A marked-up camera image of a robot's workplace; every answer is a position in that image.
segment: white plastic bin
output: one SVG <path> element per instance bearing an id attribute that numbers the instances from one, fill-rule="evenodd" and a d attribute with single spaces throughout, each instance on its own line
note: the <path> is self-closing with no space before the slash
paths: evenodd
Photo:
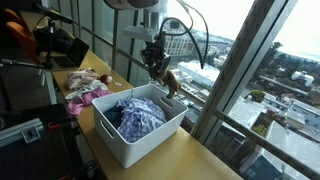
<path id="1" fill-rule="evenodd" d="M 134 143 L 127 142 L 103 115 L 115 107 L 120 99 L 131 96 L 152 100 L 163 110 L 167 120 L 165 124 Z M 167 99 L 161 89 L 151 84 L 96 98 L 92 103 L 95 128 L 124 168 L 130 167 L 175 133 L 188 110 L 176 99 Z"/>

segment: wooden table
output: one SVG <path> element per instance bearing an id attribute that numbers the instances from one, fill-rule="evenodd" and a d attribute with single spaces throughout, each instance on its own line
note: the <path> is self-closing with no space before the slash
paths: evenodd
<path id="1" fill-rule="evenodd" d="M 30 16 L 37 20 L 34 18 L 35 15 L 29 15 L 29 13 L 22 12 L 22 15 L 27 24 L 31 24 L 29 22 L 30 19 L 28 19 Z M 80 68 L 89 67 L 95 69 L 99 75 L 111 73 L 115 81 L 123 84 L 122 86 L 117 86 L 114 83 L 108 85 L 108 89 L 113 92 L 132 88 L 128 82 L 115 71 L 111 70 L 107 64 L 102 62 L 101 59 L 91 51 L 87 53 Z M 64 96 L 71 92 L 65 85 L 65 77 L 69 72 L 72 71 L 52 73 Z M 81 111 L 78 116 L 78 124 L 107 179 L 241 179 L 234 171 L 182 128 L 179 128 L 176 133 L 138 162 L 125 169 L 96 131 L 92 106 L 88 106 Z"/>

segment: pink cloth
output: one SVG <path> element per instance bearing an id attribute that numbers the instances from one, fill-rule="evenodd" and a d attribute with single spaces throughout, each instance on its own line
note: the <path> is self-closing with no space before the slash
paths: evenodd
<path id="1" fill-rule="evenodd" d="M 92 104 L 92 100 L 97 97 L 102 97 L 108 94 L 112 94 L 112 91 L 103 90 L 101 87 L 90 91 L 81 97 L 72 99 L 67 107 L 67 113 L 71 115 L 79 115 L 81 110 L 88 105 Z"/>

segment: city view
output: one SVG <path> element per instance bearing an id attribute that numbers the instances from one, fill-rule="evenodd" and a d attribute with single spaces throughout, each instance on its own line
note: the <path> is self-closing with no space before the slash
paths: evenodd
<path id="1" fill-rule="evenodd" d="M 312 8 L 318 2 L 308 3 L 297 3 L 228 115 L 319 172 L 320 44 L 315 40 L 319 40 L 320 35 L 312 33 L 320 29 L 309 24 L 312 30 L 306 33 L 296 23 L 298 17 L 302 19 L 301 14 L 310 16 L 306 8 Z M 205 32 L 193 30 L 192 34 L 204 53 Z M 165 51 L 171 56 L 168 68 L 181 82 L 182 89 L 205 102 L 232 49 L 233 39 L 235 37 L 210 31 L 208 56 L 201 69 L 190 37 L 168 36 L 165 44 Z M 182 94 L 177 93 L 175 98 L 189 107 L 182 124 L 189 131 L 202 107 Z M 267 172 L 270 179 L 308 179 L 226 123 L 209 150 L 245 179 L 259 179 Z"/>

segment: sky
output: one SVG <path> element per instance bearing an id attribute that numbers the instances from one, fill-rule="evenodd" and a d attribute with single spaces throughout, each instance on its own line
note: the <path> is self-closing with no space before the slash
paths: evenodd
<path id="1" fill-rule="evenodd" d="M 187 26 L 189 16 L 174 0 L 169 0 L 168 15 L 178 17 Z M 253 4 L 253 0 L 185 0 L 206 19 L 212 34 L 235 39 Z M 320 61 L 320 0 L 298 0 L 274 41 L 282 52 Z M 195 29 L 205 30 L 194 14 Z"/>

